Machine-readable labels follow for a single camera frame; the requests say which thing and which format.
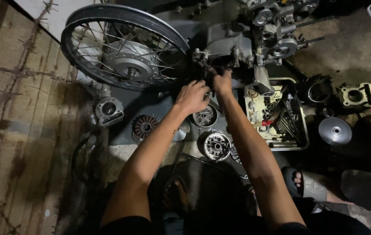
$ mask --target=man's right hand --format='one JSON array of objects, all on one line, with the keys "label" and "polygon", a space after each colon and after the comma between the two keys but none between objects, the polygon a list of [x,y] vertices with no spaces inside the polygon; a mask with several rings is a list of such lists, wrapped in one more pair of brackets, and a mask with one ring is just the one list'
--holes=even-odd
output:
[{"label": "man's right hand", "polygon": [[223,76],[214,76],[213,88],[214,91],[220,95],[232,92],[232,74],[229,70],[225,69],[223,72]]}]

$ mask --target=metal tray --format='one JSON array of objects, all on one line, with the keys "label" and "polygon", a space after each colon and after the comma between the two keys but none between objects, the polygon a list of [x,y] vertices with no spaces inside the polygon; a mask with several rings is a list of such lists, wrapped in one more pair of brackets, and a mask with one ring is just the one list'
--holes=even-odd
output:
[{"label": "metal tray", "polygon": [[[279,98],[281,99],[282,93],[281,89],[283,86],[287,85],[290,86],[292,90],[296,90],[296,81],[292,78],[288,77],[282,77],[282,78],[270,78],[270,83],[272,87],[275,89],[275,93],[273,96],[271,96],[271,102],[273,100]],[[294,147],[271,147],[272,151],[293,151],[293,150],[304,150],[309,146],[309,137],[308,137],[308,130],[306,127],[306,121],[305,121],[305,115],[303,113],[303,109],[301,107],[300,101],[297,99],[297,95],[294,92],[293,96],[294,99],[291,102],[291,105],[293,107],[293,110],[296,111],[296,114],[298,116],[298,119],[296,120],[297,129],[300,131],[300,143],[297,143],[297,146]],[[248,107],[249,102],[254,101],[255,107],[254,111]],[[263,120],[262,116],[262,110],[266,108],[264,104],[264,96],[258,95],[256,98],[246,97],[245,98],[245,108],[246,108],[246,116],[248,117],[248,120],[254,124],[261,122]],[[260,132],[258,128],[256,128],[258,133],[264,138],[264,139],[272,139],[272,138],[279,138],[281,136],[280,134],[277,134],[276,130],[274,128],[270,128],[269,131],[266,132]]]}]

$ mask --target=gear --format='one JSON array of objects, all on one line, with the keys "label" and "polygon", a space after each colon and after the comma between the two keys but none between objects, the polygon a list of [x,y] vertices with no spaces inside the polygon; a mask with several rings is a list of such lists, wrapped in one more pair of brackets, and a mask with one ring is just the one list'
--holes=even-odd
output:
[{"label": "gear", "polygon": [[248,97],[251,97],[252,99],[254,99],[254,98],[257,98],[258,95],[259,94],[256,91],[254,91],[253,89],[248,89]]},{"label": "gear", "polygon": [[133,133],[141,139],[145,139],[148,134],[158,125],[157,119],[148,115],[141,115],[133,121]]}]

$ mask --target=wheel rim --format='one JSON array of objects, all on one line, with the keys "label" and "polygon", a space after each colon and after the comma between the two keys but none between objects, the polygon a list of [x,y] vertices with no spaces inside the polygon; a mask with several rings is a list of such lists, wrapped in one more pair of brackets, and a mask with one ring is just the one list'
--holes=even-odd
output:
[{"label": "wheel rim", "polygon": [[67,22],[61,41],[81,72],[117,87],[155,92],[186,80],[184,48],[135,22],[108,17]]}]

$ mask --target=wheel hub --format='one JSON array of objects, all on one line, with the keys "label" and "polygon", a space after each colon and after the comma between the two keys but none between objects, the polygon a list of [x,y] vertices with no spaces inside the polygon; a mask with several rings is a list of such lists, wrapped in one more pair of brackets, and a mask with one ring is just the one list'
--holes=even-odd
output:
[{"label": "wheel hub", "polygon": [[110,44],[108,66],[128,80],[143,81],[158,74],[157,55],[149,47],[133,41],[119,40]]}]

